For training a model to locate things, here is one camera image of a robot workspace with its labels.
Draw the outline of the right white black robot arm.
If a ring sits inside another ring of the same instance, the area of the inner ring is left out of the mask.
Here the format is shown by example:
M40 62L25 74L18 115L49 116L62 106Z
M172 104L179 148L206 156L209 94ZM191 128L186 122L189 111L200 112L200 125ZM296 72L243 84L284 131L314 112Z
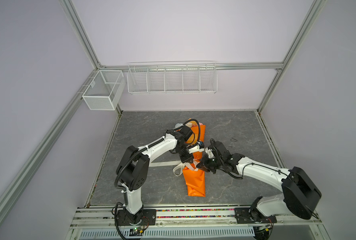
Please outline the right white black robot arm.
M315 216L314 211L322 197L321 191L303 169L274 167L242 154L231 154L219 141L211 141L196 167L213 174L220 170L235 179L254 178L278 189L280 194L259 196L250 205L249 217L256 223L271 216L290 214L310 220Z

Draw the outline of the orange wrapping paper sheet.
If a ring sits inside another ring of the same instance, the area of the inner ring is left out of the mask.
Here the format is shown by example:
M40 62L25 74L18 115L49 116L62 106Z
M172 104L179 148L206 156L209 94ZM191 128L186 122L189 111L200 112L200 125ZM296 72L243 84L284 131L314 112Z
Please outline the orange wrapping paper sheet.
M204 141L206 126L202 123L197 124L193 119L189 119L189 122L185 124L187 127L191 128L193 131L193 136L187 141L191 146L197 140ZM201 160L203 153L197 152L193 153L194 159ZM185 169L183 174L187 188L188 196L190 197L205 197L206 196L206 185L205 185L205 175L198 176L196 173Z

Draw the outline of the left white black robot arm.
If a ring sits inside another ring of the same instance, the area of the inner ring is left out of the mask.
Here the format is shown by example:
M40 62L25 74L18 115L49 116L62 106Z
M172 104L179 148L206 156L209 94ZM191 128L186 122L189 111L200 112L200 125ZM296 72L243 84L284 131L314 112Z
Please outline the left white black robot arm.
M178 154L180 162L173 173L183 175L188 193L194 197L204 197L205 172L200 170L199 163L203 157L206 126L195 119L189 119L175 128L167 130L159 139L142 147L129 146L117 167L115 188L124 195L124 203L118 202L112 209L115 220L121 218L134 226L132 236L141 236L153 225L152 217L156 211L145 211L142 202L142 186L146 182L149 167L153 161L171 152Z

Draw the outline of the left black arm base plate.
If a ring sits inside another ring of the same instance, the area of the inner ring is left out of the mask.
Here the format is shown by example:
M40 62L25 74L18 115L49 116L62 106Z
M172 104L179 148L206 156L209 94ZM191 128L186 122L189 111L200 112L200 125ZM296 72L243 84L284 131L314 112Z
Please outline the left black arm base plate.
M118 226L154 226L156 224L156 215L156 209L141 209L138 213L134 215L127 210L119 209L115 214L115 220L118 222Z

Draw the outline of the white printed ribbon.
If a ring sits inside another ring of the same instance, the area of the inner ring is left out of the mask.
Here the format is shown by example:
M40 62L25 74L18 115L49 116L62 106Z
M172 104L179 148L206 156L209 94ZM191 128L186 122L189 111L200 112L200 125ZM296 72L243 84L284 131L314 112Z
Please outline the white printed ribbon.
M181 161L169 161L169 162L159 162L159 163L150 163L149 167L150 168L156 168L156 167L174 167L173 168L173 174L178 177L183 174L185 169L188 169L189 171L196 173L198 176L204 176L205 174L203 173L202 170L200 170L197 165L200 163L199 160L194 159L192 163L182 163Z

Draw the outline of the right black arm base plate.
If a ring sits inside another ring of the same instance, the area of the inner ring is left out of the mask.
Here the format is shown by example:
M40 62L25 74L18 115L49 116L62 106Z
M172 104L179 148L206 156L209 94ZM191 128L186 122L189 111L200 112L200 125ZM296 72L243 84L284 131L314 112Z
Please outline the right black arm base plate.
M234 208L235 218L238 224L275 224L277 218L275 216L264 216L258 210L247 207Z

